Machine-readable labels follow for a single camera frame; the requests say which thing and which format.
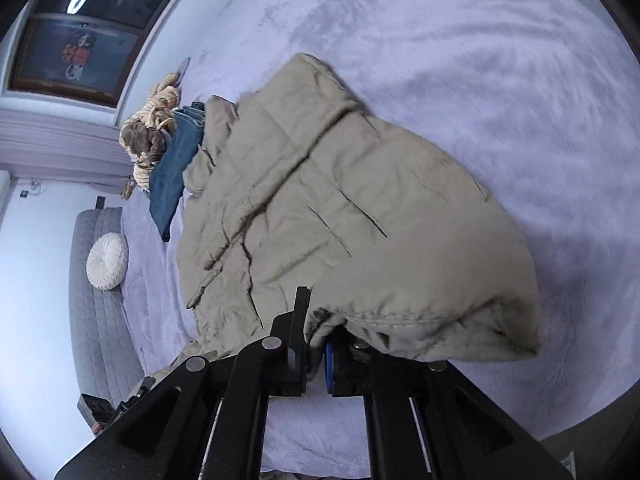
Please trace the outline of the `beige puffer jacket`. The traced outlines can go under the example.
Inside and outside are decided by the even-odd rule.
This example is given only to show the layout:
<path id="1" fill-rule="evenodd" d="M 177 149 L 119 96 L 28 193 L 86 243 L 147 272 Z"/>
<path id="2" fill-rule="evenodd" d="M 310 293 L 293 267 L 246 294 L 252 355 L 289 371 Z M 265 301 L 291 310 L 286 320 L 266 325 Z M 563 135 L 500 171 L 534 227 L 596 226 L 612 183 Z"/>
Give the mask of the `beige puffer jacket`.
<path id="1" fill-rule="evenodd" d="M 421 362 L 514 362 L 542 346 L 518 222 L 429 140 L 372 116 L 329 65 L 296 54 L 237 101 L 212 96 L 163 242 L 122 218 L 126 309 L 145 373 L 220 360 L 310 303 L 319 353 L 343 327 Z"/>

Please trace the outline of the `brown and striped clothes pile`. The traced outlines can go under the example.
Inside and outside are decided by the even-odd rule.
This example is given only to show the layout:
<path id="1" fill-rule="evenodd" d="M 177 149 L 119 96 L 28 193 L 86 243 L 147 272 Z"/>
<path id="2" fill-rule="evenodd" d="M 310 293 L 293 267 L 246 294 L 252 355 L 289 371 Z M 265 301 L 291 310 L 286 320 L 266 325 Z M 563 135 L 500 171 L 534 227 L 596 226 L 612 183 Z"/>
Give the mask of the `brown and striped clothes pile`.
<path id="1" fill-rule="evenodd" d="M 174 111 L 180 103 L 181 74 L 169 73 L 150 91 L 145 104 L 127 118 L 119 131 L 119 145 L 132 162 L 132 171 L 122 191 L 129 200 L 135 188 L 150 190 L 153 169 L 164 156 L 176 128 Z"/>

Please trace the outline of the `grey quilted headboard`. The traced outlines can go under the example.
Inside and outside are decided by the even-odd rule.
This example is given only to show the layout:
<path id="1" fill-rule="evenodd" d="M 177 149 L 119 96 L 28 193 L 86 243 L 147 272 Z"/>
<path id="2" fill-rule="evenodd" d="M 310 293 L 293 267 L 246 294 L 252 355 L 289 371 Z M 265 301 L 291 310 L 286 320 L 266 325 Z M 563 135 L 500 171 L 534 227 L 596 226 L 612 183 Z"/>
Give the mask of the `grey quilted headboard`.
<path id="1" fill-rule="evenodd" d="M 120 231 L 120 208 L 78 214 L 68 276 L 70 340 L 79 390 L 116 405 L 142 381 L 142 370 L 128 330 L 122 292 L 99 290 L 86 272 L 90 249 L 106 233 Z"/>

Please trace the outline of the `round white cushion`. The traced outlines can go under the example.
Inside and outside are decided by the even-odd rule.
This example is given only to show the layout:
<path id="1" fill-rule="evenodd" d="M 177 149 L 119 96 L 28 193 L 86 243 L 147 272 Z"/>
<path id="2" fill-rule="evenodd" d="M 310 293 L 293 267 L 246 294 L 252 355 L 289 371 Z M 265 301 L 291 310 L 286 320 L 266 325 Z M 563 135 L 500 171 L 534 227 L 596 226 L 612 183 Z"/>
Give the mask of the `round white cushion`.
<path id="1" fill-rule="evenodd" d="M 128 245 L 122 234 L 109 232 L 91 247 L 86 273 L 89 283 L 99 290 L 112 290 L 125 278 L 128 266 Z"/>

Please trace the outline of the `folded blue jeans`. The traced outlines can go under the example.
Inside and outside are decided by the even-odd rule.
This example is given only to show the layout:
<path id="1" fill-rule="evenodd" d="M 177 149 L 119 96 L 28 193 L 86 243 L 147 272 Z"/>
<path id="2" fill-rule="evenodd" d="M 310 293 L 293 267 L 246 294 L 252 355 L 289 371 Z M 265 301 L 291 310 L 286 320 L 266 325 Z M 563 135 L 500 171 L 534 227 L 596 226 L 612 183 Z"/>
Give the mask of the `folded blue jeans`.
<path id="1" fill-rule="evenodd" d="M 182 196 L 182 173 L 198 152 L 205 122 L 205 105 L 194 101 L 174 114 L 176 128 L 168 148 L 151 172 L 150 214 L 160 239 L 170 240 L 170 225 Z"/>

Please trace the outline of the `lavender fleece blanket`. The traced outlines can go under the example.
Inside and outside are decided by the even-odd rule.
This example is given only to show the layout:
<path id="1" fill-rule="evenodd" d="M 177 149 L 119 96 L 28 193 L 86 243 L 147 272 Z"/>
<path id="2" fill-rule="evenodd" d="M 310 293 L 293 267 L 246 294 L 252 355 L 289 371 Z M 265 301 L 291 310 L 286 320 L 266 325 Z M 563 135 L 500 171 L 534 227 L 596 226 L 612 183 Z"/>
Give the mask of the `lavender fleece blanket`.
<path id="1" fill-rule="evenodd" d="M 518 220 L 544 346 L 462 365 L 539 439 L 639 378 L 639 65 L 578 0 L 181 0 L 151 80 L 235 100 L 293 54 L 327 62 L 379 118 L 454 156 Z"/>

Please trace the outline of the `dark framed window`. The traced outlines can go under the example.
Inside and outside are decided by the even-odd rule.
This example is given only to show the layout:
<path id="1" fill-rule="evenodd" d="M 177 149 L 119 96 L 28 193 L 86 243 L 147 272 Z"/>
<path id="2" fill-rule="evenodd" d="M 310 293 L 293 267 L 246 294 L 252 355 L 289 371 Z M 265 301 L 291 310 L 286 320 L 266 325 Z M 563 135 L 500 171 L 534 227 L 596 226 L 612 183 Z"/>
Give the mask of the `dark framed window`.
<path id="1" fill-rule="evenodd" d="M 114 108 L 170 0 L 36 0 L 8 89 Z"/>

